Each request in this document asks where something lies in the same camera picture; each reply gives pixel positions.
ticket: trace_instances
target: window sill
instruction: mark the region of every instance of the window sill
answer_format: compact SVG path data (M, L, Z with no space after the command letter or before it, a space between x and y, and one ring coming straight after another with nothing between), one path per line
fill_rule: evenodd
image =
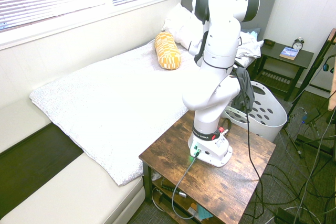
M0 33L0 50L130 12L165 0L142 0L120 6L101 5Z

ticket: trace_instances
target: basket hole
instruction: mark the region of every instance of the basket hole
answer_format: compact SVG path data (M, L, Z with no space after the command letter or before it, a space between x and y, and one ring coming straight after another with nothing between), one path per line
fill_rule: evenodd
M264 92L264 90L262 90L260 87L257 86L252 86L253 87L253 91L257 94L262 94L265 95L266 93Z

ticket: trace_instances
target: headphones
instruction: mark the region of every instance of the headphones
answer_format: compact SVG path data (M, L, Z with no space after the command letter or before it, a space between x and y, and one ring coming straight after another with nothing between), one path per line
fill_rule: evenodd
M327 64L327 61L332 57L336 57L336 55L331 55L327 58L327 60L325 61L324 65L323 65L323 68L322 68L324 72L327 72L329 70L329 65Z

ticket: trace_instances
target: dark wooden nightstand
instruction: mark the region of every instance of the dark wooden nightstand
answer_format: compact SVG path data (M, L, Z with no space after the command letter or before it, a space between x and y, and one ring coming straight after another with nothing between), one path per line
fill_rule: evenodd
M186 213L191 203L197 202L214 217L202 222L180 219L171 209L172 192L161 188L161 180L150 180L151 169L165 178L165 184L171 183L173 187L181 179L193 160L187 141L191 135L194 114L195 112L188 111L139 156L143 161L146 199L151 202L153 186L157 187L163 195L154 191L154 201L181 224L238 224L259 180L249 160L247 131L236 124L232 124L226 135L233 148L229 162L217 168L196 160L179 186L188 195L187 198L179 195L174 197L175 208L181 212ZM274 149L275 144L250 133L251 158L260 175Z
M314 54L312 52L300 50L298 55L295 57L295 60L289 60L280 57L280 53L285 47L289 46L279 43L275 43L273 47L263 45L261 48L261 58L256 60L256 63L253 68L253 74L251 75L251 79L264 84L274 93L280 93L284 95L285 96L284 100L288 101L303 70L308 68L309 63ZM288 76L284 76L282 74L278 74L264 69L264 64L267 58L279 60L298 67L298 71L295 77L290 78Z

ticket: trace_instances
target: alarm clock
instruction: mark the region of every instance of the alarm clock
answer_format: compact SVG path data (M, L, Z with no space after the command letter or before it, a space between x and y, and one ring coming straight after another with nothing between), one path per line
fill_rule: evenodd
M303 38L299 37L296 40L294 40L293 43L293 49L302 49L303 48L303 43L305 43L305 41L303 40Z

